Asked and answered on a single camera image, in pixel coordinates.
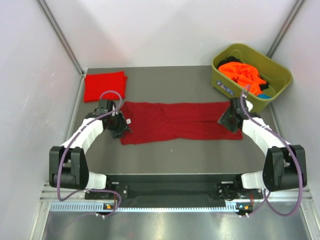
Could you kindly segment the dark red t-shirt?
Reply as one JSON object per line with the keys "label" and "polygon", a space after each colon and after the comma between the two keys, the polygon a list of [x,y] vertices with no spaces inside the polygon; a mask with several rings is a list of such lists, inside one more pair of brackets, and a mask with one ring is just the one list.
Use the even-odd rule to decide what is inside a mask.
{"label": "dark red t-shirt", "polygon": [[126,101],[121,111],[130,120],[130,132],[120,138],[122,145],[138,145],[174,139],[242,140],[218,123],[229,102],[149,103]]}

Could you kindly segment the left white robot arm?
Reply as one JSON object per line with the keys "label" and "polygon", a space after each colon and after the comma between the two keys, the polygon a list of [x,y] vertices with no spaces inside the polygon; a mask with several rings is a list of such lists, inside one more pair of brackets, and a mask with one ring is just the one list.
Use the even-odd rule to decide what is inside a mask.
{"label": "left white robot arm", "polygon": [[50,149],[49,185],[73,190],[96,189],[102,198],[109,198],[114,191],[110,178],[89,171],[86,153],[104,131],[109,131],[113,139],[122,138],[130,131],[129,123],[114,101],[100,100],[69,140]]}

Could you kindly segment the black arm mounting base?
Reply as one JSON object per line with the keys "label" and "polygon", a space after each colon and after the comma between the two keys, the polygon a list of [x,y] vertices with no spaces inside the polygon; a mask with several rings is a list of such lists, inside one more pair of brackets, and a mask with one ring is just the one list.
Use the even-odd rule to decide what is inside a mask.
{"label": "black arm mounting base", "polygon": [[261,200],[259,190],[237,191],[235,174],[111,174],[108,188],[122,208],[224,207],[226,201]]}

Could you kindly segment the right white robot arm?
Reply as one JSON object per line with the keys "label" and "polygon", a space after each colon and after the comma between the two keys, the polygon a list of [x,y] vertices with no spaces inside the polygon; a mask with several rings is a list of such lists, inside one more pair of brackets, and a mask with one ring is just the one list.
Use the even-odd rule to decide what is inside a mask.
{"label": "right white robot arm", "polygon": [[245,198],[252,190],[278,192],[303,189],[307,185],[306,153],[301,145],[292,145],[275,133],[245,98],[234,97],[218,120],[232,133],[241,131],[252,139],[265,155],[263,169],[236,175],[233,192]]}

